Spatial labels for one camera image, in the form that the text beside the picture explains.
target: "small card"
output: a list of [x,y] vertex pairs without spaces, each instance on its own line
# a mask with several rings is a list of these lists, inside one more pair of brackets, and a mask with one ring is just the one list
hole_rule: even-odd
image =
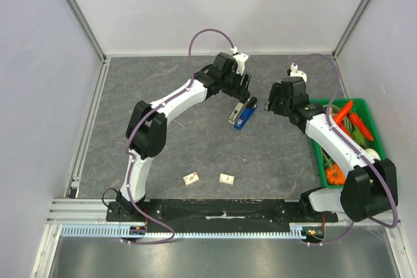
[[194,182],[198,182],[200,180],[196,172],[189,174],[187,176],[184,176],[182,177],[182,179],[185,181],[186,186],[191,185]]
[[235,181],[234,176],[226,175],[226,174],[220,174],[219,182],[223,182],[224,184],[233,185],[233,182]]

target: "black cable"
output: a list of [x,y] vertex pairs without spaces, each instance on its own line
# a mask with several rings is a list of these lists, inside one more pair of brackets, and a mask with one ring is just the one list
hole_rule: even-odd
[[109,206],[108,206],[108,205],[104,202],[104,195],[106,195],[107,191],[109,191],[109,190],[113,190],[115,193],[117,193],[117,192],[118,192],[115,188],[108,188],[107,190],[105,190],[105,192],[103,192],[103,195],[102,195],[102,202],[103,202],[103,204],[106,206],[106,208],[109,208]]

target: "gray mat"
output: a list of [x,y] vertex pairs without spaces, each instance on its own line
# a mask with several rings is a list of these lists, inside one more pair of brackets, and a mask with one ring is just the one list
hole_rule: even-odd
[[[242,131],[227,122],[237,100],[219,93],[177,117],[167,144],[148,176],[148,198],[292,198],[320,186],[311,142],[287,118],[263,111],[273,82],[286,76],[294,55],[254,55],[246,63],[250,92],[260,107]],[[195,69],[214,57],[195,57]],[[98,108],[79,189],[79,197],[101,197],[123,183],[128,158],[124,133],[136,102],[157,100],[189,76],[186,57],[113,58]],[[338,83],[328,61],[301,64],[310,98],[329,98]],[[183,176],[200,181],[185,186]],[[218,182],[235,176],[233,186]]]

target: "orange carrot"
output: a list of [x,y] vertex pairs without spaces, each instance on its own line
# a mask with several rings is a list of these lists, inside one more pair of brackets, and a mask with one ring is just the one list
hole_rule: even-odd
[[366,127],[362,119],[356,113],[349,114],[349,120],[352,125],[356,126],[364,137],[370,141],[373,141],[373,136],[370,130]]
[[353,100],[349,100],[349,102],[341,108],[339,113],[334,117],[334,121],[337,125],[341,125],[342,120],[346,117],[347,113],[351,111],[353,107]]

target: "black base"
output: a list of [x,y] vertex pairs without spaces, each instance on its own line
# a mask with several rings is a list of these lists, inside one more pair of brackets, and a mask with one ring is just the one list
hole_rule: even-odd
[[[322,213],[306,212],[301,202],[286,200],[151,199],[138,206],[176,232],[286,232],[289,223],[320,223],[323,220]],[[245,218],[206,218],[224,214]],[[338,221],[336,214],[323,214],[328,222]],[[144,222],[145,218],[138,212],[127,214],[117,202],[111,202],[106,221]],[[156,223],[149,223],[148,231],[167,232]]]

